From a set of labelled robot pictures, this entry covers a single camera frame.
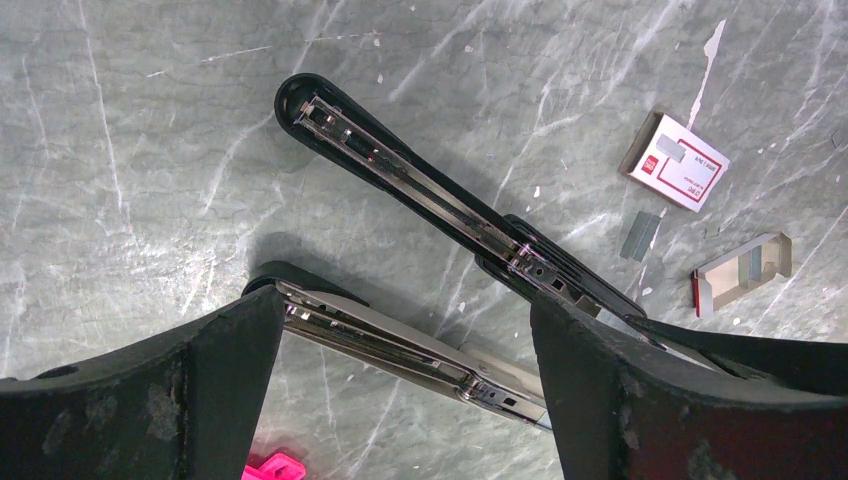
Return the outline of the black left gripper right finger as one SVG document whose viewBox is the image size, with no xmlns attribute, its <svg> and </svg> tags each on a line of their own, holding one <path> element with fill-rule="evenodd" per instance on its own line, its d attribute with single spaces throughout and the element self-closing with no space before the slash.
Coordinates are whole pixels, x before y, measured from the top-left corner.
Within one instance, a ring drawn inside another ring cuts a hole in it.
<svg viewBox="0 0 848 480">
<path fill-rule="evenodd" d="M 847 395 L 795 390 L 538 294 L 530 323 L 568 479 L 843 479 Z"/>
</svg>

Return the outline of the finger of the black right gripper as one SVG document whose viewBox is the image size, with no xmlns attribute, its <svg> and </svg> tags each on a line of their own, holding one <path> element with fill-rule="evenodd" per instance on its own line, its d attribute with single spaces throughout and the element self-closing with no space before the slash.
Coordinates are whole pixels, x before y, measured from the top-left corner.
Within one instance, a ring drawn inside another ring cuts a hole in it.
<svg viewBox="0 0 848 480">
<path fill-rule="evenodd" d="M 625 322 L 646 335 L 685 346 L 712 361 L 732 362 L 766 374 L 788 388 L 847 395 L 845 343 L 697 331 L 635 315 L 627 315 Z"/>
</svg>

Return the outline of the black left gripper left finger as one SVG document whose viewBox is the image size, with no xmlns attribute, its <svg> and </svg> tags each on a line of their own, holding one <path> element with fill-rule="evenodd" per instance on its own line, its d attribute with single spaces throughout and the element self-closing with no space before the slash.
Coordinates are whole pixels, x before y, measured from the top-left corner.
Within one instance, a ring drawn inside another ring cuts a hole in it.
<svg viewBox="0 0 848 480">
<path fill-rule="evenodd" d="M 284 328 L 274 287 L 171 330 L 1 383 L 5 479 L 237 479 Z"/>
</svg>

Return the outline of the black stapler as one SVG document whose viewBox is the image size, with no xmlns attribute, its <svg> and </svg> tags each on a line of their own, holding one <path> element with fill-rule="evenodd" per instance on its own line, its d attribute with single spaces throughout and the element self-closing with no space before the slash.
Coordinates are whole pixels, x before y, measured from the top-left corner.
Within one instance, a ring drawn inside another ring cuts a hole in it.
<svg viewBox="0 0 848 480">
<path fill-rule="evenodd" d="M 587 300 L 590 314 L 645 316 L 634 300 L 529 223 L 497 213 L 430 165 L 326 78 L 287 78 L 274 109 L 292 138 L 413 210 L 522 298 L 543 291 L 573 304 Z"/>
</svg>

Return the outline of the red white staple box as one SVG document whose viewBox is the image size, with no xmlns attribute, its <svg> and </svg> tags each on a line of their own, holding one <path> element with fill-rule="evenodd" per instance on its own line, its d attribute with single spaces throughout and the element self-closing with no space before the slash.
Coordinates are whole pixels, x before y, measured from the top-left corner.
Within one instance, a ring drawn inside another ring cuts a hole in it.
<svg viewBox="0 0 848 480">
<path fill-rule="evenodd" d="M 651 111 L 619 172 L 671 203 L 698 213 L 730 161 L 673 117 Z"/>
</svg>

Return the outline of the beige stapler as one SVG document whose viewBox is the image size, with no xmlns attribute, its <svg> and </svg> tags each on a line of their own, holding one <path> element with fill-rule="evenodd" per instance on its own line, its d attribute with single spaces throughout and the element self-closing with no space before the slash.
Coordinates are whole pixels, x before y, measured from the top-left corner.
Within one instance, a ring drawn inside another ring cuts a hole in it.
<svg viewBox="0 0 848 480">
<path fill-rule="evenodd" d="M 445 344 L 285 261 L 254 268 L 243 292 L 264 286 L 283 294 L 292 334 L 442 396 L 551 431 L 536 372 L 474 343 Z"/>
</svg>

